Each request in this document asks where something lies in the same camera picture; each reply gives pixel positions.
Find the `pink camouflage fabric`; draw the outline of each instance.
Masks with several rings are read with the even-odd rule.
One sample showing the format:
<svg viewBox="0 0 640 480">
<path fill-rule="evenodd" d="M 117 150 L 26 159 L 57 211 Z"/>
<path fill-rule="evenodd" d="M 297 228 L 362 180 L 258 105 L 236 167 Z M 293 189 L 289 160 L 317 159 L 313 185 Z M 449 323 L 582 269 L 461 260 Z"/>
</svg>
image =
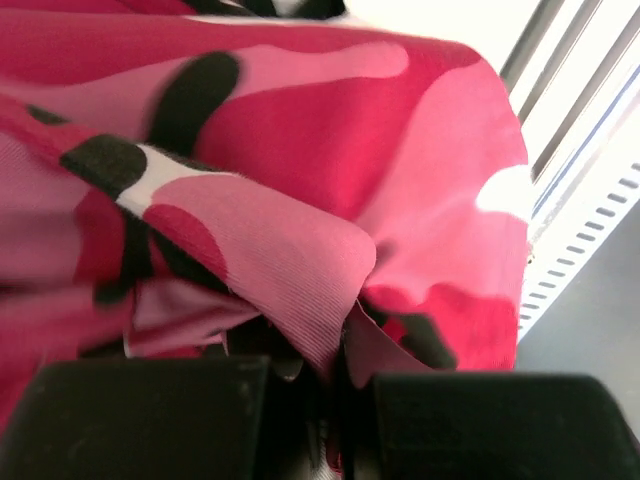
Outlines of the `pink camouflage fabric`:
<svg viewBox="0 0 640 480">
<path fill-rule="evenodd" d="M 0 431 L 43 365 L 258 318 L 327 382 L 341 341 L 357 386 L 512 368 L 527 224 L 493 194 L 527 157 L 487 62 L 163 5 L 1 10 Z"/>
</svg>

